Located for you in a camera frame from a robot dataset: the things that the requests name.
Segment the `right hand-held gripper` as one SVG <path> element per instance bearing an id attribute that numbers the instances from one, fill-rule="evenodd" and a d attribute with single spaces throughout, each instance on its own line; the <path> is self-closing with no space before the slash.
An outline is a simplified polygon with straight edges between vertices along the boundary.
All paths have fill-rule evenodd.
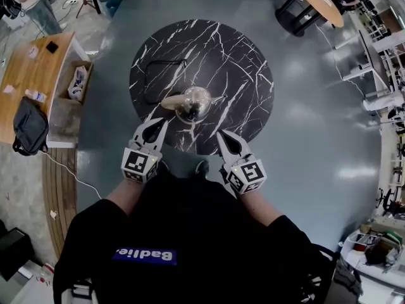
<path id="1" fill-rule="evenodd" d="M 239 195 L 255 191 L 267 179 L 262 161 L 254 154 L 245 139 L 229 130 L 216 133 L 221 157 L 225 162 L 225 182 Z"/>

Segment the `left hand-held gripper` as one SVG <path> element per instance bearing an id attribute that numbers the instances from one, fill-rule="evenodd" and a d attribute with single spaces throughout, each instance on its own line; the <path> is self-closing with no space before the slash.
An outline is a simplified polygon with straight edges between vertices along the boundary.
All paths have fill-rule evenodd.
<path id="1" fill-rule="evenodd" d="M 168 129 L 168 121 L 154 118 L 139 125 L 129 147 L 124 149 L 121 171 L 124 178 L 145 184 L 155 173 Z"/>

